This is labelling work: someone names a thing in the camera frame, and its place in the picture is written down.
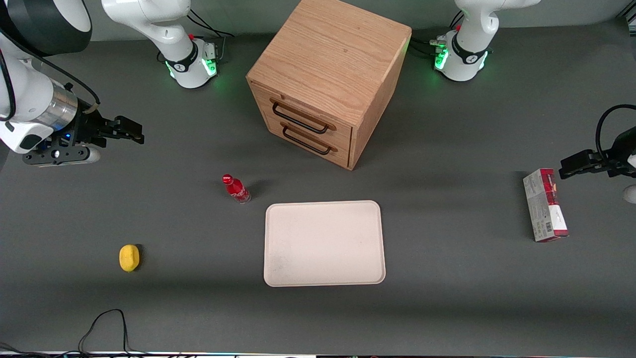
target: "black metal handle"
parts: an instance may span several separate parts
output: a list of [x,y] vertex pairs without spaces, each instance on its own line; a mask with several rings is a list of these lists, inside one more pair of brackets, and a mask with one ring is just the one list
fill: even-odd
[[311,145],[305,143],[302,140],[299,140],[299,139],[296,139],[296,138],[290,136],[289,134],[287,134],[287,130],[288,129],[289,129],[288,126],[285,126],[282,129],[282,135],[285,136],[285,138],[287,138],[287,139],[289,139],[291,141],[294,141],[295,143],[298,143],[298,144],[302,145],[303,147],[305,147],[305,148],[307,148],[307,149],[309,149],[309,150],[311,150],[313,152],[316,152],[316,153],[318,153],[320,155],[327,155],[331,151],[331,147],[327,147],[327,150],[320,150],[320,149],[318,149],[316,147],[312,147]]
[[299,126],[301,126],[302,128],[305,128],[308,131],[312,131],[316,134],[324,134],[327,129],[329,129],[328,125],[325,125],[324,128],[322,129],[317,129],[312,127],[311,125],[306,125],[303,122],[300,122],[299,120],[293,119],[290,116],[286,115],[285,113],[281,113],[279,111],[276,110],[276,108],[279,107],[278,102],[274,102],[274,106],[272,107],[272,111],[274,112],[275,115],[279,116],[280,118],[284,118],[290,122],[292,122],[293,124],[298,124]]

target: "red bottle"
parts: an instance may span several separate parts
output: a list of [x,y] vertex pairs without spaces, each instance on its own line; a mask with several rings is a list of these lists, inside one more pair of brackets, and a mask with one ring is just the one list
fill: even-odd
[[228,193],[239,203],[245,204],[252,198],[245,185],[243,185],[240,180],[234,179],[232,175],[225,174],[223,176],[223,183]]

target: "wooden box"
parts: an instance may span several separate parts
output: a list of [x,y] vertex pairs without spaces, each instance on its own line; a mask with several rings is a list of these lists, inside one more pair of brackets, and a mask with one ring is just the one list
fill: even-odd
[[353,169],[393,96],[411,28],[302,0],[247,74],[270,132]]

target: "red and white box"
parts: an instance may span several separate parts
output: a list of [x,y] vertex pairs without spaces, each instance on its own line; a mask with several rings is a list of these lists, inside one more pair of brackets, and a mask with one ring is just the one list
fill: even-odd
[[534,241],[546,243],[569,236],[557,200],[554,169],[539,169],[523,179]]

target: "white tray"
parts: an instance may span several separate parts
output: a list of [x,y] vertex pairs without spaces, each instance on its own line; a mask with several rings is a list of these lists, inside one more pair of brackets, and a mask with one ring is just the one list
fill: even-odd
[[272,287],[371,285],[384,280],[374,201],[274,204],[265,215],[265,282]]

